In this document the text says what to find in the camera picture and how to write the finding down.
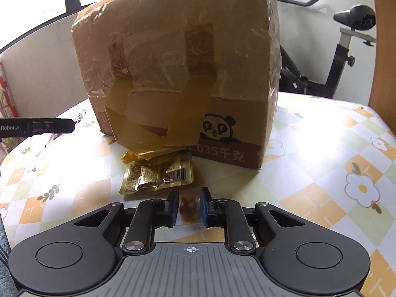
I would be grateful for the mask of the brown cardboard box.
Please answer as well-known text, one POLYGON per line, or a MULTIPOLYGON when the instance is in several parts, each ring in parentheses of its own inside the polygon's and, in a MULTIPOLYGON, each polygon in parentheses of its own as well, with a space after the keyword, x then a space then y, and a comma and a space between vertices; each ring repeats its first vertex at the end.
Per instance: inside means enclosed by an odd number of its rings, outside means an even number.
POLYGON ((71 27, 101 131, 141 160, 259 169, 281 74, 277 0, 103 0, 71 27))

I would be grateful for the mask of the gold foil snack packet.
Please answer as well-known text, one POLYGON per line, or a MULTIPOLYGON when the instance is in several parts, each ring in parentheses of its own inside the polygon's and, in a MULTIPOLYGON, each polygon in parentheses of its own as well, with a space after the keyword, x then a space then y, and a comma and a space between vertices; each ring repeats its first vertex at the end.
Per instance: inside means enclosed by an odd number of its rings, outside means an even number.
POLYGON ((193 160, 189 151, 156 156, 126 164, 120 195, 134 195, 141 190, 159 191, 190 185, 194 182, 193 160))

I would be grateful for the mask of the red patterned box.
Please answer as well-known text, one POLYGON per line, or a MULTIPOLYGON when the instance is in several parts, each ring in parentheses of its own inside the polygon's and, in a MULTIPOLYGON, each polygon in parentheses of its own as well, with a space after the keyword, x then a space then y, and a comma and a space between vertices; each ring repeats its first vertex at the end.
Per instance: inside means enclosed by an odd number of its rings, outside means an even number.
MULTIPOLYGON (((15 118, 19 117, 18 110, 13 101, 9 84, 6 79, 6 75, 3 70, 3 66, 0 68, 0 97, 1 97, 1 118, 15 118)), ((16 146, 18 146, 24 139, 22 137, 12 137, 1 139, 1 153, 0 161, 2 162, 5 157, 10 153, 16 146)))

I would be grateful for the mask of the small brown snack packet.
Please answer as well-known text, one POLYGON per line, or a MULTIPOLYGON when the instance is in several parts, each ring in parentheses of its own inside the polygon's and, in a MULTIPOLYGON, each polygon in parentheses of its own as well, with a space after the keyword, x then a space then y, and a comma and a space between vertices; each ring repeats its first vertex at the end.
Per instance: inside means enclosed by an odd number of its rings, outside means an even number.
POLYGON ((198 201, 195 194, 187 192, 181 195, 179 213, 186 223, 194 223, 197 220, 198 201))

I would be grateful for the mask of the black exercise bike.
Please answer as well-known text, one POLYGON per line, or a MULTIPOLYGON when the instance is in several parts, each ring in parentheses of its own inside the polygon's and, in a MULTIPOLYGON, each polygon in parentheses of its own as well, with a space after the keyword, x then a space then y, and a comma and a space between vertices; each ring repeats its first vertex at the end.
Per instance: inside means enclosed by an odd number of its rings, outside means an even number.
MULTIPOLYGON (((319 0, 311 7, 278 4, 281 45, 310 80, 324 84, 330 72, 342 27, 334 21, 334 14, 358 4, 374 8, 374 0, 319 0)), ((376 44, 367 46, 353 37, 350 55, 355 57, 355 65, 345 66, 334 98, 366 105, 372 89, 376 44)))

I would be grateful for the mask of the wooden door panel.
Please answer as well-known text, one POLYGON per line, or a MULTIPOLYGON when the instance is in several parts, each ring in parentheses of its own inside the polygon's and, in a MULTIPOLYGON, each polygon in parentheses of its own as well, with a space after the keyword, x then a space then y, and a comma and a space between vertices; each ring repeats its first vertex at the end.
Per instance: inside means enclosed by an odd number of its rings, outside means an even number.
POLYGON ((395 131, 395 0, 374 0, 376 57, 369 106, 395 131))

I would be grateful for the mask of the floral checkered tablecloth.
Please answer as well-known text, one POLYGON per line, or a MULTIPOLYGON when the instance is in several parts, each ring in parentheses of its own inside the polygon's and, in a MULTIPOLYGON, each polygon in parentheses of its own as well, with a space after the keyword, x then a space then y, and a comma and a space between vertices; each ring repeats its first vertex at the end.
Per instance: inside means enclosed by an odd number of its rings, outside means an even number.
MULTIPOLYGON (((101 133, 88 100, 64 113, 71 134, 30 137, 1 164, 1 217, 10 245, 122 196, 125 149, 101 133)), ((395 295, 395 136, 371 108, 281 93, 264 163, 251 170, 195 158, 218 198, 269 202, 357 240, 371 257, 362 293, 395 295)))

